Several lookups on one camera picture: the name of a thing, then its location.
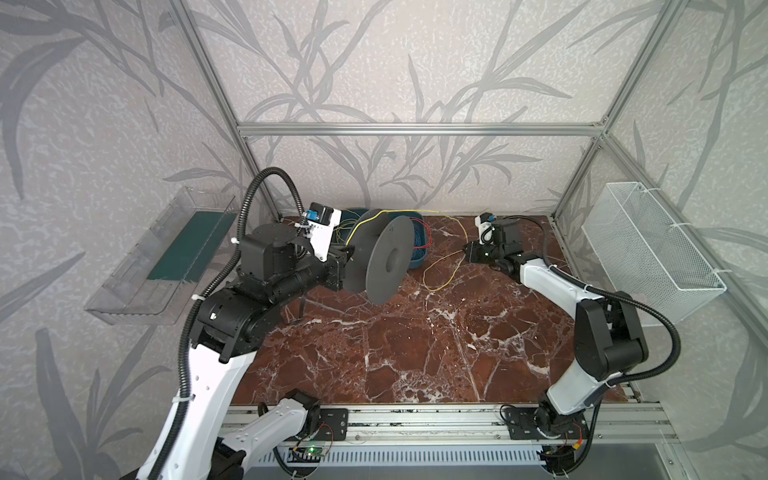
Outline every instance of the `green mat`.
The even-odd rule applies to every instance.
[[[199,282],[236,216],[230,212],[195,212],[147,280]]]

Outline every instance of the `yellow wire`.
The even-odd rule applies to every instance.
[[[352,236],[357,231],[357,228],[360,225],[363,225],[365,222],[369,222],[371,220],[374,220],[376,217],[378,217],[381,214],[401,214],[403,212],[426,212],[428,214],[441,214],[442,216],[444,216],[446,218],[450,218],[451,220],[454,220],[456,223],[458,223],[458,225],[462,228],[462,231],[464,232],[464,239],[466,240],[467,243],[469,242],[469,235],[467,235],[467,230],[464,228],[464,225],[462,225],[462,222],[458,221],[458,219],[456,219],[454,217],[451,217],[450,215],[444,214],[441,211],[437,211],[437,210],[381,210],[380,212],[378,212],[373,217],[366,218],[362,222],[360,222],[357,225],[355,225],[355,228],[352,230],[352,233],[349,234],[349,238],[346,239],[346,245],[349,245],[349,241],[352,239]]]
[[[424,285],[424,287],[427,290],[429,290],[430,292],[438,292],[438,291],[442,290],[443,288],[447,287],[448,284],[453,281],[453,277],[456,276],[456,272],[458,272],[458,268],[462,265],[462,262],[464,261],[463,258],[461,260],[459,260],[458,263],[456,264],[456,268],[453,269],[453,273],[451,274],[451,278],[449,278],[448,281],[443,283],[441,286],[439,286],[437,288],[434,288],[434,289],[431,288],[429,285],[427,285],[426,277],[427,277],[427,271],[430,268],[434,267],[437,264],[437,262],[439,262],[440,260],[446,259],[448,257],[451,257],[453,255],[456,255],[457,253],[464,253],[464,250],[456,250],[454,253],[449,253],[448,255],[445,255],[444,257],[440,257],[437,260],[435,260],[434,262],[432,262],[432,265],[426,267],[426,269],[424,270],[424,273],[422,274],[422,285]]]
[[[359,222],[357,225],[355,225],[355,228],[352,230],[352,233],[350,233],[349,237],[347,237],[347,239],[346,239],[346,245],[349,245],[349,241],[352,239],[352,235],[354,235],[355,232],[357,231],[357,227],[359,227],[360,225],[363,225],[365,222],[369,222],[369,221],[375,219],[376,217],[378,217],[381,214],[400,214],[400,213],[403,213],[403,212],[425,212],[425,213],[428,213],[428,214],[441,214],[442,216],[444,216],[446,218],[450,218],[451,220],[453,220],[456,223],[458,223],[458,225],[462,228],[462,232],[464,232],[464,240],[465,240],[466,243],[469,243],[469,235],[467,234],[467,230],[464,228],[464,225],[462,225],[462,222],[459,221],[457,218],[454,218],[454,217],[451,217],[450,215],[444,214],[441,211],[438,211],[438,210],[381,210],[380,212],[378,212],[373,217],[366,218],[362,222]],[[439,262],[440,260],[444,260],[444,259],[446,259],[446,258],[448,258],[448,257],[450,257],[452,255],[456,255],[457,253],[461,253],[462,251],[463,250],[456,250],[454,253],[449,253],[448,255],[445,255],[444,257],[440,257],[437,260],[435,260],[434,262],[432,262],[432,265],[428,266],[424,270],[424,273],[422,274],[422,284],[424,285],[424,287],[427,290],[429,290],[430,292],[437,292],[439,290],[442,290],[446,286],[448,286],[453,281],[453,277],[456,276],[456,272],[458,272],[458,268],[462,265],[462,261],[464,259],[462,258],[462,260],[460,260],[458,262],[458,265],[456,265],[456,268],[453,270],[453,274],[451,275],[451,278],[449,278],[447,282],[443,283],[441,286],[437,287],[436,289],[433,289],[433,288],[431,288],[430,286],[428,286],[426,284],[425,275],[427,273],[427,270],[429,270],[430,268],[434,267],[437,264],[437,262]]]

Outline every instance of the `aluminum frame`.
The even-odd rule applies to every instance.
[[[568,246],[568,242],[565,241],[565,237],[560,231],[560,227],[558,227],[557,223],[555,223],[551,218],[549,218],[549,225],[552,227],[554,238],[558,241],[558,245],[563,252],[563,256],[565,257],[565,262],[568,264],[568,268],[571,269],[571,272],[577,278],[584,278],[584,273],[579,268],[578,262],[574,261],[575,256],[573,252],[571,252],[571,248]]]
[[[690,225],[685,215],[680,212],[667,195],[658,188],[656,183],[645,173],[645,170],[638,167],[632,159],[632,156],[626,151],[623,145],[610,134],[603,136],[600,140],[601,146],[611,156],[615,164],[629,177],[631,181],[637,181],[651,190],[651,194],[659,201],[661,206],[670,214],[677,223],[682,223],[680,228],[688,235],[690,241],[699,250],[707,262],[720,271],[720,278],[727,286],[727,290],[721,295],[728,306],[741,319],[742,323],[768,347],[768,317],[760,306],[760,303],[754,298],[752,293],[744,286],[732,272],[729,272],[727,265],[723,263],[720,256],[715,253],[709,243],[701,236],[699,230]]]
[[[552,440],[510,440],[498,414],[499,404],[348,404],[346,440],[334,445],[550,445]],[[517,404],[535,407],[535,404]],[[586,424],[592,410],[584,413]],[[255,406],[231,406],[220,435],[258,417]],[[605,403],[596,443],[675,444],[680,440],[660,403]]]
[[[195,60],[195,63],[197,63],[200,72],[203,74],[203,78],[210,89],[210,93],[214,96],[216,106],[219,108],[219,112],[223,117],[224,126],[232,136],[235,149],[240,154],[240,157],[248,168],[250,174],[255,177],[261,169],[259,168],[250,147],[237,131],[237,119],[227,100],[227,96],[224,94],[221,81],[219,80],[216,70],[214,70],[213,62],[208,58],[208,53],[205,51],[203,40],[192,16],[192,11],[187,7],[187,3],[184,0],[166,0],[166,3],[168,5],[170,16],[173,18],[174,23],[179,27],[184,43],[187,44],[187,47],[192,52],[192,57]],[[275,200],[266,184],[262,184],[259,190],[267,207],[270,209],[272,218],[275,221],[280,221],[282,216],[280,215],[280,211],[277,209]]]
[[[616,120],[621,116],[621,112],[624,110],[624,107],[627,106],[627,102],[629,102],[631,95],[637,88],[637,84],[640,83],[640,80],[645,75],[648,65],[653,61],[656,54],[659,52],[661,45],[663,45],[669,37],[674,26],[677,24],[677,20],[683,14],[683,10],[687,3],[688,0],[667,0],[661,7],[661,11],[656,17],[654,26],[651,27],[646,41],[643,43],[643,47],[634,59],[627,76],[624,78],[624,81],[621,82],[621,86],[614,96],[611,105],[608,107],[608,111],[602,118],[603,128],[601,129],[601,132],[597,137],[593,137],[593,143],[584,153],[581,162],[578,167],[576,167],[576,171],[568,181],[560,200],[554,206],[554,213],[552,215],[555,220],[557,220],[563,213],[565,205],[574,196],[578,186],[592,166],[592,162],[597,156],[598,149],[600,148],[599,140],[610,132],[611,128],[616,123]]]
[[[244,137],[264,135],[326,136],[326,135],[468,135],[468,136],[526,136],[526,137],[593,137],[600,134],[599,124],[536,124],[536,123],[241,123],[237,125]]]

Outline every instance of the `transparent plastic bin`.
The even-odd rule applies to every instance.
[[[725,283],[654,195],[638,182],[606,184],[581,227],[608,278],[679,322]],[[647,325],[660,325],[643,317]]]
[[[237,211],[232,194],[181,188],[85,310],[112,325],[176,323]]]

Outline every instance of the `clear plastic tray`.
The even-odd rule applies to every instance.
[[[113,325],[176,323],[237,210],[232,194],[183,187],[86,311]]]

